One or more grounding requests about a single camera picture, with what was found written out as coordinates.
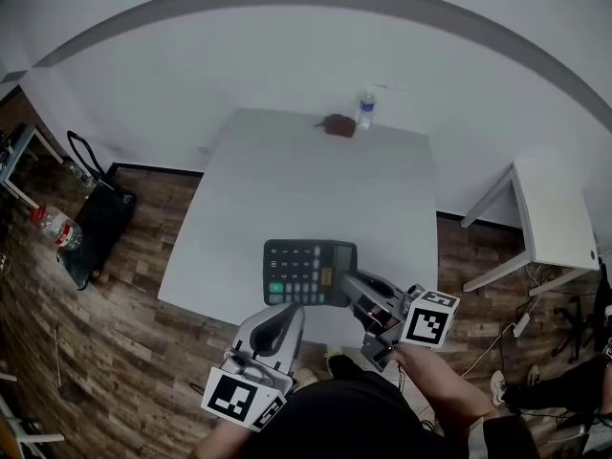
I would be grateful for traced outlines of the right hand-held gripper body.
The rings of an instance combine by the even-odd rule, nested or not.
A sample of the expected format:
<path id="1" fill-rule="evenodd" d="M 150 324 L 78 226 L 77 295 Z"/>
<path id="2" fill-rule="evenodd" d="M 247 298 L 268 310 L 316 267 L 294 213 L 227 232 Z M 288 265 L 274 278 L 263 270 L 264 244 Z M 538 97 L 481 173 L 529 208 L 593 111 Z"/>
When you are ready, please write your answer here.
<path id="1" fill-rule="evenodd" d="M 350 275 L 350 308 L 364 329 L 361 353 L 380 372 L 401 343 L 441 348 L 459 304 L 419 284 L 402 291 L 371 273 Z"/>

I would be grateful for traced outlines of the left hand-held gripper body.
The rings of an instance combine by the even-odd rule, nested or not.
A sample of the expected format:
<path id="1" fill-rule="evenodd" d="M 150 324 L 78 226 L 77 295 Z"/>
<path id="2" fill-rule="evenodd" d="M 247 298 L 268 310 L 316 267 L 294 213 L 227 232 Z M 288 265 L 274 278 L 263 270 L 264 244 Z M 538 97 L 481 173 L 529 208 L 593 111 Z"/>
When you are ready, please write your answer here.
<path id="1" fill-rule="evenodd" d="M 213 367 L 201 408 L 236 425 L 259 432 L 295 391 L 295 343 L 257 348 L 239 340 L 219 367 Z"/>

